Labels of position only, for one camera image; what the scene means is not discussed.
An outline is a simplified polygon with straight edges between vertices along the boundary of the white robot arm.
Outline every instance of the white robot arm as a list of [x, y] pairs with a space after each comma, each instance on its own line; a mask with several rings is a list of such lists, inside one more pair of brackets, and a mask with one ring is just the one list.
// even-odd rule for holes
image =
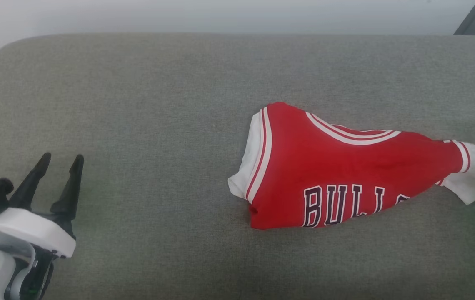
[[45, 175], [45, 153], [7, 200], [13, 184], [0, 179], [0, 300], [40, 300], [53, 272], [53, 261], [70, 258], [76, 247], [71, 221], [76, 216], [84, 158], [76, 156], [70, 178], [49, 214], [33, 213], [32, 198]]

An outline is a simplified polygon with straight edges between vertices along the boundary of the red stripe trim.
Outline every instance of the red stripe trim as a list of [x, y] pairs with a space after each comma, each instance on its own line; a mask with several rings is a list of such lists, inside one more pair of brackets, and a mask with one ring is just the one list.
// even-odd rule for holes
[[467, 163], [467, 167], [468, 167], [468, 168], [465, 169], [465, 171], [464, 171], [464, 173], [465, 173], [465, 172], [469, 171], [469, 168], [470, 168], [470, 155], [469, 155], [469, 150], [468, 150], [468, 148], [464, 145], [464, 143], [463, 143], [463, 142], [460, 142], [460, 144], [462, 144], [462, 146], [463, 146], [463, 148], [465, 149], [465, 152], [466, 152], [466, 154], [467, 154], [467, 157], [468, 157], [468, 158], [467, 158], [467, 162], [468, 162], [468, 163]]
[[260, 156], [260, 162], [258, 163], [258, 168], [256, 168], [256, 172], [254, 173], [254, 176], [253, 176], [253, 178], [252, 178], [252, 180], [249, 184], [249, 189], [247, 190], [247, 194], [245, 195], [245, 198], [247, 198], [247, 200], [249, 199], [250, 189], [253, 187], [254, 180], [256, 179], [256, 176], [258, 175], [258, 171], [260, 170], [260, 166], [262, 165], [262, 161], [264, 160], [265, 145], [267, 144], [267, 129], [265, 127], [264, 110], [262, 110], [262, 125], [263, 125], [263, 128], [264, 128], [264, 142], [263, 142], [263, 145], [262, 145], [262, 155]]
[[389, 133], [385, 134], [385, 135], [381, 135], [379, 137], [372, 137], [372, 138], [354, 138], [354, 137], [350, 137], [348, 135], [344, 135], [343, 133], [341, 132], [338, 132], [338, 131], [335, 131], [335, 130], [332, 130], [330, 127], [328, 127], [327, 125], [325, 125], [325, 123], [321, 120], [319, 120], [318, 118], [315, 117], [315, 115], [311, 114], [312, 118], [314, 118], [314, 120], [316, 120], [317, 122], [319, 122], [321, 125], [323, 125], [326, 129], [328, 129], [329, 131], [333, 132], [333, 133], [336, 133], [337, 135], [340, 135], [344, 138], [347, 138], [347, 139], [352, 139], [352, 140], [373, 140], [373, 139], [380, 139], [380, 138], [383, 138], [383, 137], [387, 137], [388, 135], [391, 135], [394, 133], [394, 131], [390, 131]]

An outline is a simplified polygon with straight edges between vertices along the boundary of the jersey armhole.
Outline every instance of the jersey armhole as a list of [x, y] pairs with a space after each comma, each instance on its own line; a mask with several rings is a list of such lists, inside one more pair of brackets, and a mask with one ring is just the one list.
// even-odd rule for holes
[[252, 204], [270, 159], [272, 133], [268, 108], [252, 116], [245, 154], [239, 171], [228, 179], [230, 192]]
[[460, 154], [462, 155], [462, 168], [458, 173], [465, 173], [470, 169], [470, 153], [469, 149], [465, 146], [463, 142], [458, 142], [456, 140], [445, 140], [444, 143], [454, 143], [458, 149], [460, 150]]

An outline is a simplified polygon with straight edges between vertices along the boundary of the white wall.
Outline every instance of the white wall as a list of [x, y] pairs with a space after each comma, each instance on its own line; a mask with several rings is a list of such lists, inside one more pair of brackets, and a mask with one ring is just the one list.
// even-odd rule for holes
[[81, 32], [450, 35], [475, 0], [0, 0], [0, 47]]

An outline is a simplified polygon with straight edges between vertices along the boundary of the red jersey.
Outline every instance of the red jersey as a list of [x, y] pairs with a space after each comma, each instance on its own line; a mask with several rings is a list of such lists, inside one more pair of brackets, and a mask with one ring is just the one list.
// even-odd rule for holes
[[279, 102], [253, 117], [229, 185], [249, 201], [253, 228], [321, 227], [388, 209], [469, 168], [462, 142], [352, 130]]

